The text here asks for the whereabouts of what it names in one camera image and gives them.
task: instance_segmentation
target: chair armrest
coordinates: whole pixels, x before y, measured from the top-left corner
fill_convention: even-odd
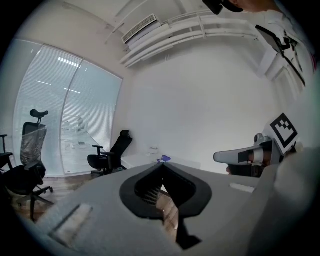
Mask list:
[[[26,171],[30,171],[30,169],[36,167],[38,164],[40,164],[40,161],[33,161],[33,162],[27,164],[27,165],[24,167],[24,169],[25,169]]]
[[[92,147],[97,148],[97,149],[103,149],[103,146],[99,146],[99,145],[92,145]]]
[[[103,156],[115,156],[116,154],[112,153],[112,152],[101,152],[101,155],[103,155]]]
[[[7,136],[8,136],[7,134],[0,135],[0,137],[2,138],[2,144],[3,144],[3,151],[4,151],[4,153],[6,153],[5,137],[7,137]]]
[[[7,152],[7,153],[0,154],[0,158],[8,158],[8,157],[11,157],[13,155],[14,155],[13,153]]]

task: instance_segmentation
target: mesh chair back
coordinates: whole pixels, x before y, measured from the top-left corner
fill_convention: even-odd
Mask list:
[[[41,162],[41,151],[46,134],[47,127],[43,124],[26,122],[23,125],[20,159],[24,166],[34,161]]]

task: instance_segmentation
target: white desk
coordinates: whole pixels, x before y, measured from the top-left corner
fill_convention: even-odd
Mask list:
[[[165,154],[159,153],[159,154],[148,154],[148,155],[140,155],[140,154],[129,155],[121,158],[121,164],[123,167],[127,169],[131,169],[138,166],[145,166],[148,164],[157,163],[157,159],[160,159],[163,155]],[[199,162],[185,160],[185,159],[173,157],[167,154],[166,156],[171,158],[171,160],[167,161],[167,163],[176,163],[179,165],[188,166],[195,169],[201,168],[201,163]],[[162,186],[161,190],[167,192],[164,186]]]

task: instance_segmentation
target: office chair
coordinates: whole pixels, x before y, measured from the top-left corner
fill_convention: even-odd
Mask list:
[[[129,132],[129,130],[123,130],[120,132],[120,136],[110,152],[100,152],[100,150],[104,148],[103,146],[92,145],[92,147],[97,149],[97,155],[90,154],[87,158],[89,165],[92,168],[97,169],[91,172],[92,176],[94,174],[98,174],[100,176],[107,175],[112,173],[114,169],[121,167],[121,156],[133,140],[130,137]]]
[[[33,109],[30,111],[30,115],[34,118],[38,118],[37,123],[26,122],[23,125],[20,150],[20,159],[23,165],[14,168],[12,167],[9,159],[9,156],[12,156],[12,153],[5,153],[7,155],[0,157],[1,165],[6,163],[10,167],[9,171],[2,174],[4,185],[13,193],[25,196],[17,200],[19,206],[21,206],[23,202],[31,200],[30,218],[33,221],[35,221],[35,201],[38,200],[48,205],[53,205],[52,202],[39,196],[42,193],[45,194],[47,190],[50,190],[52,193],[54,191],[53,188],[50,186],[45,188],[38,187],[38,185],[44,184],[43,178],[46,173],[46,168],[41,161],[41,151],[47,134],[47,127],[41,124],[41,119],[48,115],[48,113],[48,111],[38,112]],[[3,139],[3,149],[5,149],[6,135],[1,137]]]

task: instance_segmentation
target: window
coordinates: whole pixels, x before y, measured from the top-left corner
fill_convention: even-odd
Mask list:
[[[100,145],[109,152],[122,79],[83,61],[70,88],[61,126],[61,153],[66,174],[91,171],[87,157]]]
[[[22,81],[13,117],[13,153],[17,165],[20,161],[22,130],[25,122],[37,122],[30,110],[49,111],[42,119],[47,134],[41,159],[47,174],[63,175],[60,151],[60,123],[67,88],[82,59],[59,49],[43,46],[35,55]]]
[[[7,152],[14,152],[13,148],[13,117],[17,94],[25,74],[41,49],[42,45],[34,42],[14,39],[7,50],[1,64],[0,71],[0,135],[7,134],[5,147]],[[3,153],[2,139],[0,152]],[[10,161],[15,166],[15,159],[10,156]]]

